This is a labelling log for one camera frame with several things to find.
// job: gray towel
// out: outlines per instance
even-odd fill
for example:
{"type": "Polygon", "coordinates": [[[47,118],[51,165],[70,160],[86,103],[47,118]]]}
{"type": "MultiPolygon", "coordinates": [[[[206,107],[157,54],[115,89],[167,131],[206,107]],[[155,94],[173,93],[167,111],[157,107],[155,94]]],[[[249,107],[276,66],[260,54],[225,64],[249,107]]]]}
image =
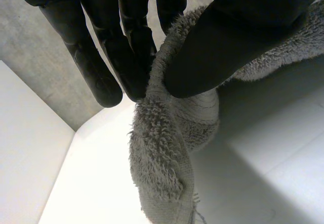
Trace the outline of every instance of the gray towel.
{"type": "MultiPolygon", "coordinates": [[[[135,110],[130,165],[142,209],[153,224],[193,224],[194,178],[188,154],[217,133],[217,89],[175,99],[163,85],[164,71],[205,8],[189,12],[170,29],[157,53],[146,98],[135,110]]],[[[313,4],[303,29],[253,60],[232,78],[254,81],[279,67],[324,54],[324,1],[313,4]]]]}

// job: concrete wall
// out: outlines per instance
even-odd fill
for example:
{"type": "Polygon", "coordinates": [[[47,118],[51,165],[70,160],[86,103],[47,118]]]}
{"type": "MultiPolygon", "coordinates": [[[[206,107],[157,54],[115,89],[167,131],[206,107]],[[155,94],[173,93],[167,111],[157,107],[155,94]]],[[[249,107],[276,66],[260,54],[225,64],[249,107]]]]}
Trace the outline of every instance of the concrete wall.
{"type": "MultiPolygon", "coordinates": [[[[65,122],[77,130],[102,108],[93,98],[60,36],[38,8],[24,0],[0,0],[0,58],[65,122]]],[[[188,0],[188,9],[211,0],[188,0]]],[[[157,47],[164,40],[155,0],[148,23],[157,47]]],[[[91,26],[90,33],[95,38],[91,26]]],[[[97,48],[107,62],[97,41],[97,48]]]]}
{"type": "Polygon", "coordinates": [[[0,61],[0,223],[38,223],[73,136],[0,61]]]}

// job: robotic hand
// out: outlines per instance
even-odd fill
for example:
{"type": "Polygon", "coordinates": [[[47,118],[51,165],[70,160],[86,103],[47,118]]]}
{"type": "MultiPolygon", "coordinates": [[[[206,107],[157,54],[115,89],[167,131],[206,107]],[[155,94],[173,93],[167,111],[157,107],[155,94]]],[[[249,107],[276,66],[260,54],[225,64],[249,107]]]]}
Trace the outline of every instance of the robotic hand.
{"type": "MultiPolygon", "coordinates": [[[[103,107],[123,97],[121,88],[102,60],[86,26],[89,15],[99,43],[126,94],[136,102],[145,97],[156,47],[147,26],[148,0],[25,0],[38,6],[62,37],[92,94],[103,107]],[[126,36],[120,26],[121,20],[126,36]]],[[[157,0],[164,32],[186,8],[186,0],[157,0]]]]}

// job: white wall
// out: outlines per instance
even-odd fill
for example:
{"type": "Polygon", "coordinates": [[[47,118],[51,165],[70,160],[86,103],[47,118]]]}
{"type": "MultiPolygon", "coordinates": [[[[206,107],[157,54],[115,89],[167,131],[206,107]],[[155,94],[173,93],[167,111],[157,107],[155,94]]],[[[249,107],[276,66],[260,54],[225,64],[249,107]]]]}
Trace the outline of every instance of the white wall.
{"type": "Polygon", "coordinates": [[[38,223],[73,136],[0,61],[0,223],[38,223]]]}

